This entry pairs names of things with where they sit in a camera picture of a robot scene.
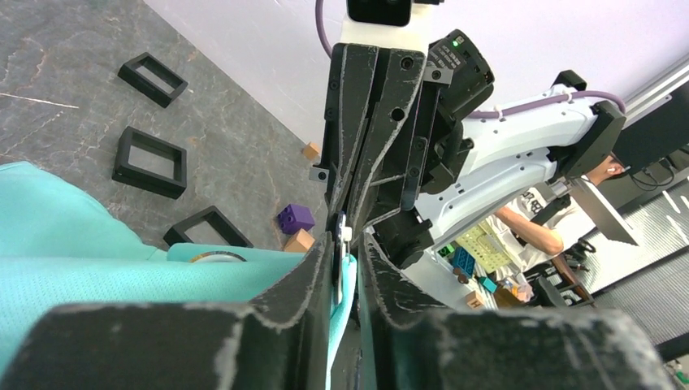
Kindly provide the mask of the mint green garment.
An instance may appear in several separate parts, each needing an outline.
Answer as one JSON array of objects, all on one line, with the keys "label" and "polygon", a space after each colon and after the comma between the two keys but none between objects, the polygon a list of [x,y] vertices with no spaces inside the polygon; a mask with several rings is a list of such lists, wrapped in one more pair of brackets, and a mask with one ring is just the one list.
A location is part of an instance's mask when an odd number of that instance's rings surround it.
[{"label": "mint green garment", "polygon": [[328,389],[357,260],[146,245],[86,192],[1,167],[4,389]]}]

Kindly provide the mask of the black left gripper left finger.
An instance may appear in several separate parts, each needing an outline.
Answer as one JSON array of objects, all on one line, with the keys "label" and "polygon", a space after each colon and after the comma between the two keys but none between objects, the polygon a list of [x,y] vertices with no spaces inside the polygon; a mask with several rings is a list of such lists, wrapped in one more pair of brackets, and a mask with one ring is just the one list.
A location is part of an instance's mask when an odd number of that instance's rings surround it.
[{"label": "black left gripper left finger", "polygon": [[4,389],[326,389],[330,235],[246,262],[8,259]]}]

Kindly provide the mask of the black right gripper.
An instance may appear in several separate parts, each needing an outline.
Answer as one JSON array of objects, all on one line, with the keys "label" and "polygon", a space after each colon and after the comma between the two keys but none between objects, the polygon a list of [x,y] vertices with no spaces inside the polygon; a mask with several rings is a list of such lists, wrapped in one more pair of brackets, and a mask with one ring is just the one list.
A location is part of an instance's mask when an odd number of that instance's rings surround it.
[{"label": "black right gripper", "polygon": [[433,50],[425,56],[337,44],[317,165],[318,176],[327,180],[326,229],[334,244],[336,218],[344,211],[353,229],[352,254],[362,254],[360,235],[372,228],[395,266],[417,262],[432,238],[431,221],[415,203],[420,194],[439,193],[457,179],[471,147],[462,120],[473,108],[469,51]]}]

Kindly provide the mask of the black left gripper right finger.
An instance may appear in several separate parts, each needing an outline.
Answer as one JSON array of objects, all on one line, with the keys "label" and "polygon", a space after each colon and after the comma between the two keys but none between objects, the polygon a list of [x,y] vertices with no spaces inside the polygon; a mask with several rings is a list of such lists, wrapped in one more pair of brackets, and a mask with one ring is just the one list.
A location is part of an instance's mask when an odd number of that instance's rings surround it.
[{"label": "black left gripper right finger", "polygon": [[359,238],[364,389],[671,389],[645,333],[615,310],[454,309]]}]

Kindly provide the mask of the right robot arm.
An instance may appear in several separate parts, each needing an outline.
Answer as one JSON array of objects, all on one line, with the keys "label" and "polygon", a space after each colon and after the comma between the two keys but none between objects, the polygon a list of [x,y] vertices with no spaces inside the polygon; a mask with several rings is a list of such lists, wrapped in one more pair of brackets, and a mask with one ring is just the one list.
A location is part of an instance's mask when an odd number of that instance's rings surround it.
[{"label": "right robot arm", "polygon": [[624,108],[571,71],[542,96],[478,111],[493,74],[466,34],[344,27],[334,46],[323,155],[331,247],[376,239],[397,266],[438,249],[538,184],[567,185],[603,162]]}]

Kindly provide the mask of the blue starry round brooch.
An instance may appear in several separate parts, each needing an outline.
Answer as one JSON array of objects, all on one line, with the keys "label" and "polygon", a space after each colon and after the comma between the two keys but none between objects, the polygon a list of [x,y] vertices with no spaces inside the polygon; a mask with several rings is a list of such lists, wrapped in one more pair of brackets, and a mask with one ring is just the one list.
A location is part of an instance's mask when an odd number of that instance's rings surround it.
[{"label": "blue starry round brooch", "polygon": [[350,243],[352,239],[353,229],[348,225],[346,213],[341,211],[336,218],[333,261],[333,287],[335,289],[334,298],[336,304],[340,304],[344,296],[342,262],[344,260],[349,260]]}]

